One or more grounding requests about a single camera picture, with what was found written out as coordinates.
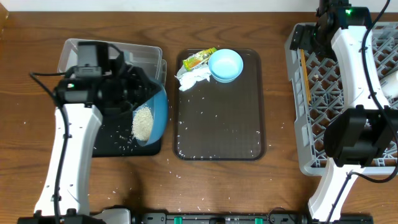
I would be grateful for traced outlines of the dark blue plate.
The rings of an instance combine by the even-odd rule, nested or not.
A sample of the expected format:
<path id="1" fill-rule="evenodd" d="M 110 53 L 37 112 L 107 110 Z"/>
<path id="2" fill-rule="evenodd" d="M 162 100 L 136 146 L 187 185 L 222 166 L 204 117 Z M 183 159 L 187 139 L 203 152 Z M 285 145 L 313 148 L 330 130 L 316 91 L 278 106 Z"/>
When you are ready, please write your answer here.
<path id="1" fill-rule="evenodd" d="M 147 100 L 143 105 L 139 106 L 136 110 L 132 112 L 132 119 L 133 119 L 137 110 L 147 106 L 150 108 L 154 119 L 152 132 L 150 134 L 149 140 L 140 141 L 136 139 L 138 145 L 142 147 L 149 146 L 161 139 L 165 131 L 167 118 L 168 118 L 168 99 L 165 88 L 163 84 L 161 84 L 161 82 L 159 82 L 158 80 L 151 78 L 150 81 L 154 81 L 155 86 L 159 91 L 155 93 L 154 96 L 152 96 L 149 100 Z"/>

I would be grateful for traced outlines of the pile of white rice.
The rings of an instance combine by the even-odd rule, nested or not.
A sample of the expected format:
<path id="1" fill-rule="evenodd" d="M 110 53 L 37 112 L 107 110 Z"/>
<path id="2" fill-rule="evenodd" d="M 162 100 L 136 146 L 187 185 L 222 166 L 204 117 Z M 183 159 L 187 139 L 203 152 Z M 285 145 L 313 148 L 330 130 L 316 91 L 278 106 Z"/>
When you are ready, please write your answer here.
<path id="1" fill-rule="evenodd" d="M 132 135 L 140 141 L 148 141 L 152 132 L 154 119 L 149 107 L 136 111 L 132 120 Z"/>

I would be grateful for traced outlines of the white tissue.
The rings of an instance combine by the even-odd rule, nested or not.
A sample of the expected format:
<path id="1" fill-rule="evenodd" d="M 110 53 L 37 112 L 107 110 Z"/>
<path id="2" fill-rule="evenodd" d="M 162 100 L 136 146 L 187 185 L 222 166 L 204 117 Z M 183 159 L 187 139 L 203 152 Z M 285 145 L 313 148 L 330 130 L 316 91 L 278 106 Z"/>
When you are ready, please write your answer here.
<path id="1" fill-rule="evenodd" d="M 180 91 L 189 90 L 193 87 L 196 82 L 201 82 L 203 80 L 210 81 L 211 72 L 207 64 L 201 65 L 200 67 L 187 71 L 184 66 L 176 74 L 176 78 L 180 83 L 178 88 Z"/>

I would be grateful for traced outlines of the green yellow snack wrapper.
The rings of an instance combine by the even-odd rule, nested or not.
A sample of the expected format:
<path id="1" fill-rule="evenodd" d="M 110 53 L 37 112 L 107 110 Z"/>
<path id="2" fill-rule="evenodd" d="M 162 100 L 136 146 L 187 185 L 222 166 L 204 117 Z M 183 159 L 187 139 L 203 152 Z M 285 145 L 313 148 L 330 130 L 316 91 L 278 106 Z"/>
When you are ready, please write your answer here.
<path id="1" fill-rule="evenodd" d="M 183 60 L 183 66 L 186 71 L 192 71 L 198 68 L 200 65 L 206 63 L 216 51 L 217 49 L 215 47 L 201 50 Z"/>

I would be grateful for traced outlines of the white cup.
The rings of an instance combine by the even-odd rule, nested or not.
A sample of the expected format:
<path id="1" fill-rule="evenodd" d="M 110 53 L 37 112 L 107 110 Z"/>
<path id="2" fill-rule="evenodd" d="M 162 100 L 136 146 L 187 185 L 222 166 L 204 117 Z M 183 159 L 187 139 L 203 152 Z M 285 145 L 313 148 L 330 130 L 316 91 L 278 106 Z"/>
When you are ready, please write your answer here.
<path id="1" fill-rule="evenodd" d="M 397 98 L 398 95 L 397 71 L 386 76 L 380 82 L 381 82 L 382 92 L 386 98 Z"/>

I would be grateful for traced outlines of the light blue bowl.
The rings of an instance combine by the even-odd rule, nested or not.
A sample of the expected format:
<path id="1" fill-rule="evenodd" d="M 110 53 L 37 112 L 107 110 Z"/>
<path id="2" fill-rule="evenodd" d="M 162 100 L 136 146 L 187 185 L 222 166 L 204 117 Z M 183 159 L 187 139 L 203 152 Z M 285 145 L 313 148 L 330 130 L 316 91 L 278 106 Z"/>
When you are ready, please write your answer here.
<path id="1" fill-rule="evenodd" d="M 244 63 L 243 58 L 236 51 L 221 49 L 211 55 L 208 67 L 216 81 L 229 83 L 240 76 Z"/>

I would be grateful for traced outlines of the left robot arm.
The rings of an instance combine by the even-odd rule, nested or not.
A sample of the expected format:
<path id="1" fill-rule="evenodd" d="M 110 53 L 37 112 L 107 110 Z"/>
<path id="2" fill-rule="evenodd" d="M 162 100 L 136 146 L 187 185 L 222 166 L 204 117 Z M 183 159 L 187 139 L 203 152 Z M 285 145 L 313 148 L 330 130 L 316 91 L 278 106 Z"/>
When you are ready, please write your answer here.
<path id="1" fill-rule="evenodd" d="M 62 72 L 53 91 L 55 138 L 44 188 L 31 217 L 18 223 L 132 223 L 127 208 L 90 214 L 88 184 L 97 133 L 103 118 L 130 113 L 154 101 L 167 106 L 163 84 L 143 69 L 74 66 Z"/>

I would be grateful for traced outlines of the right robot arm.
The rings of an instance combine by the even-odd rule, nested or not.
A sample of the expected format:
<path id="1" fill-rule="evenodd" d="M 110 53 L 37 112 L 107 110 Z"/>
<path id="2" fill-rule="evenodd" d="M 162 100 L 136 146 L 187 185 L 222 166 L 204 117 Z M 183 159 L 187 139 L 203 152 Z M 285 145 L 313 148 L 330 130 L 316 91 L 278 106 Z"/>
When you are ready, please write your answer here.
<path id="1" fill-rule="evenodd" d="M 308 201 L 309 220 L 338 222 L 341 208 L 357 177 L 381 184 L 385 179 L 363 174 L 397 139 L 397 110 L 382 92 L 372 48 L 376 20 L 367 7 L 348 1 L 320 1 L 314 25 L 296 25 L 290 50 L 308 50 L 338 62 L 344 109 L 326 128 L 323 146 L 328 157 L 321 181 Z"/>

